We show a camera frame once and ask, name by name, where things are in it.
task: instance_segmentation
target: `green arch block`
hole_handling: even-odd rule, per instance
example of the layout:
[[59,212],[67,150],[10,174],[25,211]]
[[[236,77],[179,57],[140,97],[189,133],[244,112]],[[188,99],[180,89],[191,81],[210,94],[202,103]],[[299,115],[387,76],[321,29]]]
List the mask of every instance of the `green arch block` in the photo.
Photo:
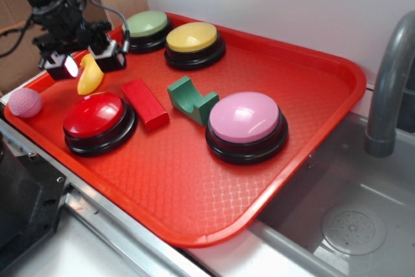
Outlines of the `green arch block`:
[[203,97],[187,76],[170,85],[167,92],[171,104],[201,126],[207,125],[210,111],[219,102],[219,96],[216,92],[211,92]]

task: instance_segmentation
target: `red button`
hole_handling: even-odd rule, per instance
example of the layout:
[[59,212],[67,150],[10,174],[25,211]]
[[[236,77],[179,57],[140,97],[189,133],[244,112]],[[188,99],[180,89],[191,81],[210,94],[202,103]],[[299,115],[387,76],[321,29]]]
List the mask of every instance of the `red button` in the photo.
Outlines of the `red button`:
[[75,138],[91,138],[115,126],[123,113],[123,102],[118,95],[110,92],[88,95],[69,110],[64,129]]

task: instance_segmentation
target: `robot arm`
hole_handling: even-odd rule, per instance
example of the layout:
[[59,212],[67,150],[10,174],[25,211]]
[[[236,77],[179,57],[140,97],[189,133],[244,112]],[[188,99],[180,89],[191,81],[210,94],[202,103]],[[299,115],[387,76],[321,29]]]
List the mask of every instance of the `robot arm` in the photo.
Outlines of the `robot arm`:
[[84,19],[86,0],[27,1],[32,7],[27,25],[36,23],[46,30],[46,34],[33,39],[41,54],[39,67],[48,70],[53,78],[60,78],[54,77],[52,69],[64,65],[64,56],[84,49],[90,50],[103,71],[125,68],[128,44],[122,49],[109,39],[106,33],[111,30],[110,23],[88,23]]

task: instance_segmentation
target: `plastic tray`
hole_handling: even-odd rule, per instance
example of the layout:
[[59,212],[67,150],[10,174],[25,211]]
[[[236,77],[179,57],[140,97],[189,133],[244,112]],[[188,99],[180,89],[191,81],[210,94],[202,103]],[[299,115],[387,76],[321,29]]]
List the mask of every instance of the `plastic tray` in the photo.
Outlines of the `plastic tray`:
[[[175,26],[194,21],[174,14],[169,17]],[[217,28],[227,51],[211,67],[171,69],[162,49],[128,54],[125,70],[105,74],[97,91],[111,91],[125,99],[120,86],[142,78],[171,118],[168,125],[152,132],[139,122],[128,143],[107,155],[73,156],[64,143],[65,113],[81,98],[77,80],[55,82],[42,75],[29,84],[41,93],[42,111],[20,119],[6,107],[6,118],[166,242],[202,247],[231,238],[250,224],[362,97],[366,79],[358,66],[343,58]],[[119,40],[120,28],[112,36]],[[174,109],[167,94],[167,87],[184,75],[202,95],[215,91],[223,98],[258,91],[272,97],[289,124],[282,152],[247,166],[212,156],[205,128]]]

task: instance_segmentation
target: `wooden block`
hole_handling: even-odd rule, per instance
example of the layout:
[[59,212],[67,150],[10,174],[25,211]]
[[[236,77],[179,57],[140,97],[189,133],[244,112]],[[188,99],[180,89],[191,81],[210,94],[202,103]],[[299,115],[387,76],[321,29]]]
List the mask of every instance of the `wooden block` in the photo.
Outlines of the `wooden block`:
[[210,111],[219,102],[219,96],[216,92],[211,92],[203,97],[187,76],[169,86],[167,92],[171,104],[201,126],[207,125]]
[[121,89],[148,131],[169,123],[168,113],[142,79],[133,80]]

